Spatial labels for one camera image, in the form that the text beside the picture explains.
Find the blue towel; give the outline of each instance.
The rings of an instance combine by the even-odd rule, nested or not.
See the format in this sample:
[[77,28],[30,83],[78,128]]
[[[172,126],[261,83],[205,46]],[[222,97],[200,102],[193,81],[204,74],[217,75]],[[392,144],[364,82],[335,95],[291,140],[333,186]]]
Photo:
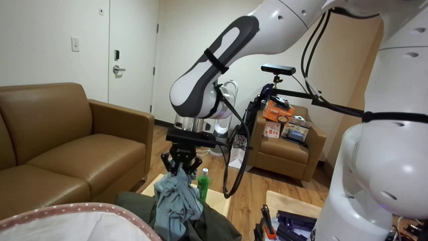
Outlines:
[[184,223],[200,220],[204,207],[198,192],[190,186],[190,177],[178,169],[177,176],[168,173],[154,185],[157,197],[155,232],[168,241],[177,241],[186,233]]

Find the brown armchair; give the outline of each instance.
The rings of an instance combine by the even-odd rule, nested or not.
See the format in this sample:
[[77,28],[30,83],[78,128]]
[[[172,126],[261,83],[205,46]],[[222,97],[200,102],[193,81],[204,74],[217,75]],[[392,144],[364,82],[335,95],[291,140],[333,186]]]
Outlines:
[[[308,109],[293,106],[296,115],[311,121]],[[265,138],[267,120],[258,111],[252,134],[249,165],[301,181],[311,181],[325,144],[325,134],[312,122],[305,144],[308,148],[283,138]]]

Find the crumpled cloth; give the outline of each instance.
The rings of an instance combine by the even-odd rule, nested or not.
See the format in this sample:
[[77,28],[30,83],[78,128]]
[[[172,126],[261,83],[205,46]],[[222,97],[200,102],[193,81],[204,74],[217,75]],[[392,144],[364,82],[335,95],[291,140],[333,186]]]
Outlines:
[[198,192],[190,186],[190,177],[182,168],[177,176],[168,173],[154,185],[157,198],[155,232],[168,241],[177,241],[186,233],[188,220],[200,220],[204,207]]
[[[115,204],[135,213],[154,229],[157,217],[155,197],[126,192],[117,197]],[[202,205],[201,219],[185,223],[186,233],[181,241],[242,241],[241,233],[225,216],[212,209],[206,203],[202,203]]]

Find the green bottle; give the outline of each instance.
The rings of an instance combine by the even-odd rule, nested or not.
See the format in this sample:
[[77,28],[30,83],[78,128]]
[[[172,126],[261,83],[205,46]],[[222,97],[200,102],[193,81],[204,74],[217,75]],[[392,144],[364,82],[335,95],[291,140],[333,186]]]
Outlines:
[[206,203],[212,180],[209,178],[209,169],[202,169],[202,176],[198,177],[200,200]]

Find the box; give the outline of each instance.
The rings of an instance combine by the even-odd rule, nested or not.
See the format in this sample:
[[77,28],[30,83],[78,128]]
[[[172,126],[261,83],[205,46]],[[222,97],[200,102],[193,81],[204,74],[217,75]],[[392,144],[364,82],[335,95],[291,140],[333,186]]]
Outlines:
[[303,117],[295,115],[284,125],[281,138],[296,141],[308,148],[305,140],[309,133],[311,124],[307,122]]
[[295,107],[285,110],[283,106],[276,105],[273,101],[269,101],[264,110],[264,118],[272,122],[287,124],[288,120],[293,115]]
[[281,134],[281,124],[267,122],[264,137],[267,138],[280,138]]

